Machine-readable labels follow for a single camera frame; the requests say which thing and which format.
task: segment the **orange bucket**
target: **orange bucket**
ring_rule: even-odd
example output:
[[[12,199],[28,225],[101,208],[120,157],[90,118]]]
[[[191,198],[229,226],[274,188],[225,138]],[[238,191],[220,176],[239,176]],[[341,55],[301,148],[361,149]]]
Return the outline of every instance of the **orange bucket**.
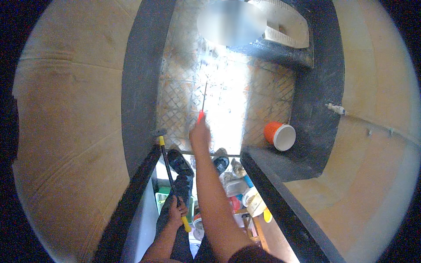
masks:
[[[273,145],[273,138],[275,137],[275,133],[282,125],[283,124],[280,122],[269,122],[263,130],[264,138],[266,141]]]
[[[269,122],[264,128],[264,138],[279,151],[286,151],[295,143],[294,127],[279,122]]]

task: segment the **yellow handle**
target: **yellow handle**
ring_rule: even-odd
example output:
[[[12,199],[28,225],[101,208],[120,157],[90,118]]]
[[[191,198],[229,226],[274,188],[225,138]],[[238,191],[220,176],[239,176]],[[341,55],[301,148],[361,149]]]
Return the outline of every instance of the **yellow handle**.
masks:
[[[184,230],[186,230],[187,233],[192,231],[192,228],[189,226],[189,222],[187,221],[187,217],[182,216],[181,220],[183,221],[184,224]]]
[[[164,136],[159,136],[159,145],[160,146],[165,145]]]

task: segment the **shoe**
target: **shoe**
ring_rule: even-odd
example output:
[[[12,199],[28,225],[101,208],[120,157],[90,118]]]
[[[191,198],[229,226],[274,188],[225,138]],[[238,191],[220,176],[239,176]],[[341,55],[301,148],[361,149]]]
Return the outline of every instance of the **shoe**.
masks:
[[[173,168],[177,174],[192,177],[195,176],[190,164],[186,161],[181,152],[175,149],[170,150],[168,151],[167,157],[171,168]]]
[[[221,156],[213,160],[213,165],[220,176],[228,168],[229,159],[227,157]]]

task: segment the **human hand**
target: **human hand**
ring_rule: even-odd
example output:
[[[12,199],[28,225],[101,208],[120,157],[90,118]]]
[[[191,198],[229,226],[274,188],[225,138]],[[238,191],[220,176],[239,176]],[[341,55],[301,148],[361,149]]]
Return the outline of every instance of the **human hand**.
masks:
[[[182,216],[187,215],[187,207],[183,202],[183,199],[179,197],[180,205],[177,207],[177,198],[173,195],[173,199],[171,200],[171,207],[169,211],[169,220],[168,224],[174,228],[178,229],[181,225],[183,225],[183,221],[181,221]]]
[[[190,144],[194,152],[209,152],[209,143],[211,140],[211,131],[206,125],[206,115],[196,123],[195,127],[190,131]]]

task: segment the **forearm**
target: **forearm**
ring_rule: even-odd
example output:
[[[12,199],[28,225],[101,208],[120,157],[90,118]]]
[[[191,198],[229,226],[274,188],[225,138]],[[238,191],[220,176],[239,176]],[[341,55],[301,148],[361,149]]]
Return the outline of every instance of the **forearm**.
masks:
[[[177,229],[177,227],[168,224],[146,250],[142,261],[157,258],[169,259],[173,250],[174,240],[176,239]]]
[[[205,233],[220,261],[252,244],[237,226],[226,193],[207,149],[196,149],[197,197]]]

